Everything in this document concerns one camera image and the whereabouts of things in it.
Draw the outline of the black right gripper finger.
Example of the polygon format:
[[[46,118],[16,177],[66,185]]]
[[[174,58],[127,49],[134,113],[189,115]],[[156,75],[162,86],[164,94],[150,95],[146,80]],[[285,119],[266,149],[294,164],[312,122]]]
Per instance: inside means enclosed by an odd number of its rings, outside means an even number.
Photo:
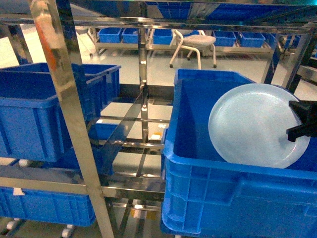
[[[300,119],[301,124],[294,128],[317,128],[317,102],[316,101],[289,101],[289,107]]]
[[[316,137],[317,125],[316,124],[302,124],[286,130],[288,140],[295,142],[297,138],[302,136]]]

